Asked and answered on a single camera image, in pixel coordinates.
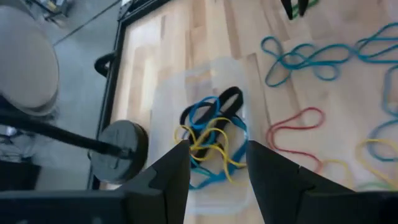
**red rubber band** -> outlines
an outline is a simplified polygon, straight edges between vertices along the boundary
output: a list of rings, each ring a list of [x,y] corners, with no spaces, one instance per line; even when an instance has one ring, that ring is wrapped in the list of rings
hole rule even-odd
[[[320,118],[320,120],[319,120],[319,122],[317,124],[315,124],[313,126],[301,126],[301,127],[300,126],[299,127],[296,127],[296,126],[280,126],[281,124],[287,123],[289,121],[295,120],[295,119],[303,116],[303,114],[305,112],[307,112],[307,111],[316,111],[316,112],[320,113],[321,118]],[[313,154],[308,153],[308,152],[302,152],[302,151],[295,151],[295,150],[288,150],[288,149],[279,148],[276,145],[276,143],[275,143],[275,133],[277,131],[279,131],[279,130],[282,130],[282,129],[309,130],[309,129],[318,128],[319,126],[321,126],[325,122],[325,119],[326,119],[325,118],[325,113],[322,110],[320,110],[318,108],[315,108],[315,107],[305,108],[304,110],[302,110],[299,113],[297,113],[295,116],[273,124],[266,132],[266,141],[267,141],[268,145],[271,147],[271,149],[273,149],[273,150],[280,150],[282,152],[289,152],[289,153],[292,153],[292,154],[300,154],[300,155],[303,155],[303,156],[311,157],[313,160],[315,160],[317,162],[317,167],[314,170],[314,172],[317,173],[317,172],[319,172],[322,169],[321,160],[319,160],[316,156],[314,156]]]

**wooden table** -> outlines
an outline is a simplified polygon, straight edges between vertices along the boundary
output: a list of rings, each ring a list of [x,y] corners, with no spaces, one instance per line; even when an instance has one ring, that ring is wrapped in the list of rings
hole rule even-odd
[[[369,132],[389,117],[382,111],[381,94],[388,65],[371,65],[352,59],[341,66],[341,77],[322,82],[310,69],[294,71],[292,78],[278,88],[264,79],[274,58],[262,52],[261,40],[274,35],[284,49],[303,42],[318,46],[343,42],[353,44],[394,19],[398,19],[395,0],[320,0],[304,18],[287,19],[279,0],[173,0],[127,28],[112,121],[129,119],[150,131],[152,100],[157,85],[173,74],[189,70],[210,60],[229,56],[244,68],[255,135],[265,144],[265,131],[275,122],[298,111],[316,106],[326,113],[319,129],[280,133],[276,139],[284,148],[307,151],[321,159],[342,159],[349,163],[355,184],[376,180],[356,162],[354,148]],[[341,58],[345,52],[332,51],[325,58]],[[276,78],[286,75],[277,70]],[[392,101],[398,101],[393,90]],[[313,124],[316,114],[298,124]],[[398,140],[391,133],[384,138]],[[312,160],[283,154],[313,169]],[[384,171],[391,166],[376,167]],[[327,166],[327,178],[341,182],[342,169]],[[234,215],[187,215],[185,223],[263,223],[257,203]]]

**black table frame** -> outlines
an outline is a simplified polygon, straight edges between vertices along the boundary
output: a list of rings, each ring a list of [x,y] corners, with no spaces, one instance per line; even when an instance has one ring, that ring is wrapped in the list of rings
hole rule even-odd
[[[118,31],[116,33],[116,39],[114,43],[114,52],[107,54],[106,58],[110,63],[107,73],[102,73],[106,79],[105,94],[101,106],[101,114],[99,117],[98,129],[96,137],[98,139],[100,133],[110,124],[112,108],[114,102],[114,95],[116,91],[116,85],[118,83],[120,61],[123,52],[124,35],[126,28],[133,22],[141,19],[148,15],[150,12],[163,6],[170,0],[131,0],[121,6],[118,17]],[[100,181],[93,175],[92,169],[90,168],[90,177],[87,185],[87,189],[99,189]]]

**gray floor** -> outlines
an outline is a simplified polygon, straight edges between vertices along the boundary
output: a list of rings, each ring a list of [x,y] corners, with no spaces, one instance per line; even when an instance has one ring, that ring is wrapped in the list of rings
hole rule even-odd
[[[60,67],[60,88],[55,124],[95,137],[105,78],[97,74],[96,58],[113,49],[120,1],[74,0],[62,26],[35,16],[53,43]],[[33,162],[43,167],[38,190],[86,189],[90,161],[86,151],[56,141],[38,142]]]

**clear plastic container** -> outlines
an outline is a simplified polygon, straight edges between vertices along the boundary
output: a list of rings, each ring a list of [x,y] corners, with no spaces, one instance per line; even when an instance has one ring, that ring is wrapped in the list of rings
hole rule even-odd
[[[159,83],[154,97],[151,114],[151,126],[149,134],[149,154],[147,165],[150,166],[161,158],[167,151],[174,147],[174,131],[179,127],[179,119],[182,111],[202,100],[206,96],[219,96],[231,86],[238,86],[243,92],[243,107],[238,111],[251,129],[251,111],[247,95],[243,68],[240,63],[232,58],[219,58],[208,64],[187,70],[171,76],[168,80]],[[223,108],[232,103],[229,100]],[[197,114],[207,110],[199,109]],[[244,142],[245,133],[233,124],[227,125],[224,129],[229,139],[229,153],[231,155],[238,150]],[[179,130],[178,138],[181,138],[183,130]],[[222,158],[219,152],[212,152],[214,156],[202,163],[216,174],[222,170]],[[191,172],[191,184],[195,185],[206,177],[202,174]],[[254,194],[249,181],[247,169],[237,170],[232,179],[235,183],[227,180],[220,183],[213,183],[201,190],[190,190],[187,200],[187,213],[191,214],[226,214],[242,210],[252,202]]]

